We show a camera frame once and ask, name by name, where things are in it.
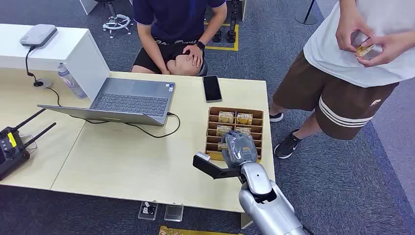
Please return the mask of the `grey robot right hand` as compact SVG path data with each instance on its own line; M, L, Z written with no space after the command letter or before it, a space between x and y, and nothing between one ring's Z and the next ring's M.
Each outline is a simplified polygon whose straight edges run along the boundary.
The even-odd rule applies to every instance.
M228 131L221 138L226 145L222 150L228 168L237 168L247 162L257 162L258 154L252 136L239 131Z

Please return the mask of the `person's left hand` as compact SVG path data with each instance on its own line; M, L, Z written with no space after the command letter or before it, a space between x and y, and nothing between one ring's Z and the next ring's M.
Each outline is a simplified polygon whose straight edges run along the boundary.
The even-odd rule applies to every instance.
M200 67L203 63L203 50L197 45L186 46L183 53L187 56L186 61L191 65Z
M368 47L373 44L381 45L382 53L370 60L359 58L356 55L357 61L367 67L374 67L382 64L388 64L402 53L415 47L415 32L402 32L383 37L373 36L363 42L363 46Z

